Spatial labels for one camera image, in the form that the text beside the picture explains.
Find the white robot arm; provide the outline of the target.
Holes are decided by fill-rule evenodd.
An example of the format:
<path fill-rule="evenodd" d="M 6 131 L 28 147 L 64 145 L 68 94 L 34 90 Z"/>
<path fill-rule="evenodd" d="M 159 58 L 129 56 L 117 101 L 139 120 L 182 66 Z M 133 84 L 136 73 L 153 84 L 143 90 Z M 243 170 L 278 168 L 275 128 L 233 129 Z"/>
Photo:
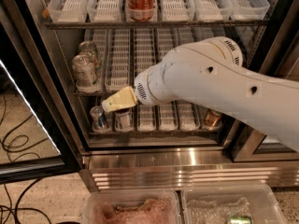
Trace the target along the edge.
<path fill-rule="evenodd" d="M 249 125 L 299 151 L 299 83 L 250 71 L 230 38 L 180 45 L 102 102 L 106 112 L 184 100 Z"/>

